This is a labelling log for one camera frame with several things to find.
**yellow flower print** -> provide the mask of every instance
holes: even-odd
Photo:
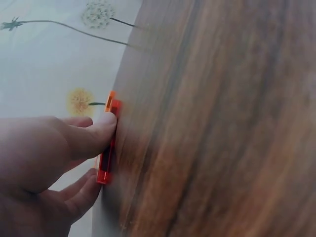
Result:
[[[68,93],[67,110],[73,116],[93,116],[93,94],[84,88],[76,88]]]

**hand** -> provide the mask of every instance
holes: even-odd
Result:
[[[14,237],[65,237],[95,202],[96,170],[57,192],[48,188],[65,172],[109,144],[116,118],[0,119],[0,232]]]

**green stem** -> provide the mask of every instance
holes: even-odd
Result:
[[[112,39],[108,39],[108,38],[103,38],[103,37],[100,37],[100,36],[95,36],[95,35],[92,35],[92,34],[89,34],[87,32],[84,32],[84,31],[81,31],[81,30],[78,30],[72,26],[68,26],[64,23],[61,23],[61,22],[57,22],[57,21],[50,21],[50,20],[34,20],[34,21],[20,21],[20,23],[32,23],[32,22],[50,22],[50,23],[55,23],[55,24],[58,24],[58,25],[61,25],[61,26],[65,26],[65,27],[68,27],[72,30],[75,30],[77,32],[80,32],[82,34],[85,34],[87,36],[91,36],[91,37],[94,37],[94,38],[98,38],[98,39],[101,39],[101,40],[105,40],[105,41],[108,41],[108,42],[113,42],[113,43],[119,43],[119,44],[123,44],[123,45],[128,45],[127,43],[123,43],[123,42],[120,42],[120,41],[116,41],[116,40],[112,40]]]
[[[126,23],[126,22],[124,22],[124,21],[120,21],[120,20],[118,20],[118,19],[116,19],[116,18],[113,18],[113,17],[111,17],[110,19],[111,19],[111,20],[114,20],[114,21],[117,21],[117,22],[120,22],[120,23],[123,23],[123,24],[126,24],[126,25],[131,26],[131,27],[134,27],[134,26],[135,26],[135,25]]]
[[[92,102],[92,103],[89,103],[89,105],[91,105],[91,106],[94,106],[94,105],[105,105],[105,103]]]

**orange clip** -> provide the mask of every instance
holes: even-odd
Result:
[[[118,116],[121,102],[115,100],[115,91],[111,91],[108,97],[108,101],[105,105],[105,112],[112,112],[114,115]],[[97,183],[108,184],[112,180],[111,174],[111,162],[113,162],[113,154],[115,152],[115,134],[111,140],[110,146],[100,155],[99,167],[97,173]]]

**wood grain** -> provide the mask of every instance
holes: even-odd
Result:
[[[120,236],[316,236],[315,9],[144,1],[114,86]]]

